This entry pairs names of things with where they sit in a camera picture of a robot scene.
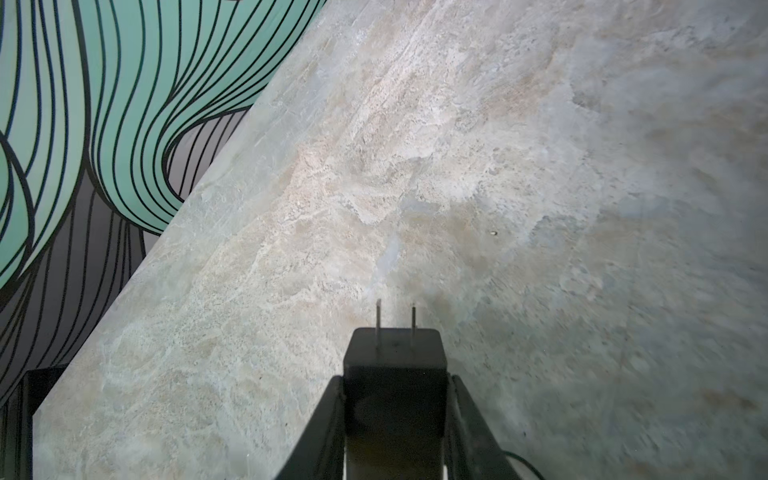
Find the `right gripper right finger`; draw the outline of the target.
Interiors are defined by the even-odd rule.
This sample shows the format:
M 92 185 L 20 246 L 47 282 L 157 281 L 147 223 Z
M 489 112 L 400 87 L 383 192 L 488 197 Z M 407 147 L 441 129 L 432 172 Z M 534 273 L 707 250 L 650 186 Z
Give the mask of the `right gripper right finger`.
M 448 378 L 446 408 L 445 466 L 448 479 L 521 479 L 458 375 Z

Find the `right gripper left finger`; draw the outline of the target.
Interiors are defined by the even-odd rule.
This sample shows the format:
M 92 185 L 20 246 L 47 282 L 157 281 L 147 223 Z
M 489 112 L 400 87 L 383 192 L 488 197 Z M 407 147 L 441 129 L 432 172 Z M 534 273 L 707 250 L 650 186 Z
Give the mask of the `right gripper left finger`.
M 342 480 L 345 438 L 343 379 L 333 376 L 276 479 Z

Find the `black power adapter with cable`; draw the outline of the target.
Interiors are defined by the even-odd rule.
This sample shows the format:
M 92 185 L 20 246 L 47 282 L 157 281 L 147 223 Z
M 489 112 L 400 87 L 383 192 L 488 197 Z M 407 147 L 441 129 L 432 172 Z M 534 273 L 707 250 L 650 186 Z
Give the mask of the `black power adapter with cable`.
M 346 478 L 448 479 L 450 375 L 440 333 L 418 327 L 415 306 L 406 328 L 377 320 L 356 329 L 343 361 Z M 542 478 L 530 461 L 501 449 L 521 479 Z

